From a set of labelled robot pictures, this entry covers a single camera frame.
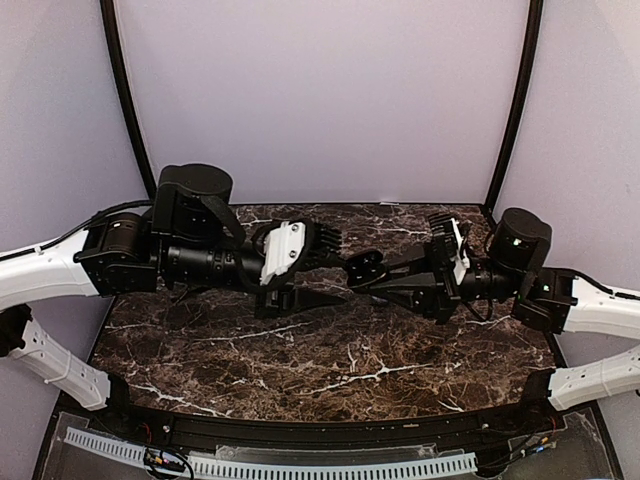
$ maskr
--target marble table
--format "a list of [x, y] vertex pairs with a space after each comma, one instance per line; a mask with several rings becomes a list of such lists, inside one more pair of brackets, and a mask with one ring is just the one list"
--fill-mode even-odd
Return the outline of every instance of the marble table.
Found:
[[[240, 206], [247, 230], [272, 218], [313, 218], [344, 232], [344, 253], [387, 255], [429, 239], [426, 218], [447, 211], [473, 223], [482, 250], [488, 226], [478, 207], [438, 205]], [[135, 404], [170, 411], [282, 421], [389, 420], [517, 402], [527, 376], [553, 366], [541, 333], [496, 305], [480, 324], [462, 307], [435, 325], [351, 293], [340, 271], [299, 283], [348, 302], [276, 320], [253, 318], [254, 299], [184, 291], [117, 299], [92, 364], [123, 376]], [[484, 305], [478, 304], [484, 312]]]

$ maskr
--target marble tabletop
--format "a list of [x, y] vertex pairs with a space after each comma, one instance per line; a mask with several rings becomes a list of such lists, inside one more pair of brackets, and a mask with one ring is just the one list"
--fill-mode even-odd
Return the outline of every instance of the marble tabletop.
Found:
[[[241, 206], [248, 231], [272, 218], [312, 218], [343, 231], [346, 255], [375, 247], [388, 256], [429, 239], [427, 216], [473, 223], [478, 207], [438, 205]], [[137, 405], [200, 415], [280, 421], [361, 421], [441, 415], [517, 402], [527, 376], [553, 366], [544, 336], [496, 305], [480, 324], [462, 307], [446, 325], [351, 293], [339, 270], [299, 284], [340, 295], [344, 305], [275, 320], [253, 317], [253, 296], [209, 291], [117, 299], [92, 364], [124, 377]], [[484, 305], [478, 304], [484, 312]]]

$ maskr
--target white wall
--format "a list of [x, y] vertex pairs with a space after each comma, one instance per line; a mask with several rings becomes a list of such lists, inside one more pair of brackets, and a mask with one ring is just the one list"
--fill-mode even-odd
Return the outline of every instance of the white wall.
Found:
[[482, 202], [526, 0], [119, 0], [156, 173], [205, 162], [233, 201]]
[[[640, 290], [640, 3], [546, 2], [520, 133], [496, 216], [554, 228], [551, 265]], [[637, 342], [564, 334], [571, 364]], [[601, 402], [627, 478], [640, 478], [640, 398]]]
[[[0, 7], [0, 251], [58, 236], [98, 209], [144, 198], [119, 110], [99, 2]], [[99, 299], [34, 304], [42, 325], [88, 355]], [[0, 359], [0, 479], [31, 478], [58, 392]]]

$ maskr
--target white plastic part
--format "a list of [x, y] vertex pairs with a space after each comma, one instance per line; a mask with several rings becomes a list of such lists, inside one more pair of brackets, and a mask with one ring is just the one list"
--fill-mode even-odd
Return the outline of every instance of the white plastic part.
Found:
[[304, 247], [306, 227], [304, 223], [282, 222], [271, 230], [264, 241], [265, 261], [260, 275], [260, 285], [267, 285], [274, 276], [286, 273]]
[[[145, 448], [141, 445], [116, 440], [94, 432], [67, 428], [64, 442], [87, 452], [131, 465], [146, 468], [143, 463]], [[476, 472], [475, 453], [462, 453], [446, 457], [414, 460], [409, 462], [340, 465], [267, 465], [260, 463], [232, 462], [211, 458], [211, 455], [191, 452], [187, 458], [195, 478], [201, 479], [280, 479], [280, 480], [420, 480], [447, 478]], [[175, 475], [162, 468], [161, 473]]]
[[62, 347], [32, 319], [22, 335], [24, 348], [15, 348], [9, 357], [75, 398], [87, 410], [107, 406], [111, 382], [107, 374], [90, 367]]
[[[80, 231], [59, 245], [0, 262], [0, 312], [22, 303], [66, 295], [98, 295], [91, 279], [73, 256], [88, 232]], [[12, 252], [0, 253], [0, 257]]]
[[549, 381], [549, 401], [556, 410], [566, 410], [637, 389], [640, 389], [640, 345], [598, 362], [559, 368]]
[[[640, 296], [640, 292], [611, 288]], [[566, 332], [597, 332], [640, 340], [640, 301], [608, 295], [586, 280], [577, 278], [571, 294], [578, 304], [569, 309]]]
[[467, 274], [467, 269], [471, 266], [471, 262], [469, 261], [469, 258], [467, 258], [467, 254], [465, 252], [462, 252], [462, 255], [460, 255], [460, 247], [462, 247], [462, 235], [460, 235], [460, 230], [458, 229], [458, 222], [452, 218], [451, 223], [453, 223], [453, 233], [456, 236], [457, 246], [453, 275], [456, 278], [456, 283], [460, 285], [462, 283], [462, 280], [464, 279], [464, 276]]

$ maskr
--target black pole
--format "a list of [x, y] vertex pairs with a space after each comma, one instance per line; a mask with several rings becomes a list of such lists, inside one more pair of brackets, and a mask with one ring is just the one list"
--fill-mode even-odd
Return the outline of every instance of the black pole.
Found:
[[507, 120], [507, 126], [504, 131], [496, 167], [493, 171], [491, 185], [487, 192], [487, 198], [484, 201], [484, 208], [489, 215], [493, 214], [493, 209], [498, 202], [498, 196], [500, 195], [504, 178], [507, 175], [507, 168], [509, 167], [513, 146], [516, 143], [518, 127], [520, 126], [520, 119], [522, 118], [524, 103], [527, 98], [529, 81], [531, 80], [533, 60], [536, 56], [543, 3], [543, 0], [531, 0], [529, 3], [529, 18], [527, 19], [527, 30], [524, 35], [520, 69], [518, 71], [518, 79], [516, 80], [516, 88], [513, 93], [513, 101], [511, 102], [511, 111], [509, 112], [509, 119]]
[[109, 58], [111, 58], [111, 68], [113, 70], [113, 78], [116, 82], [118, 97], [120, 98], [120, 107], [124, 121], [129, 132], [129, 139], [133, 147], [133, 153], [136, 157], [138, 170], [142, 176], [144, 188], [147, 190], [149, 198], [156, 195], [156, 181], [153, 178], [149, 157], [144, 147], [140, 125], [136, 109], [133, 105], [133, 97], [129, 88], [129, 80], [127, 78], [127, 70], [124, 65], [124, 57], [122, 55], [122, 46], [120, 44], [120, 35], [118, 34], [118, 22], [116, 20], [116, 11], [113, 0], [100, 0], [102, 10], [102, 23], [104, 24], [104, 33], [107, 38], [107, 47], [109, 49]]

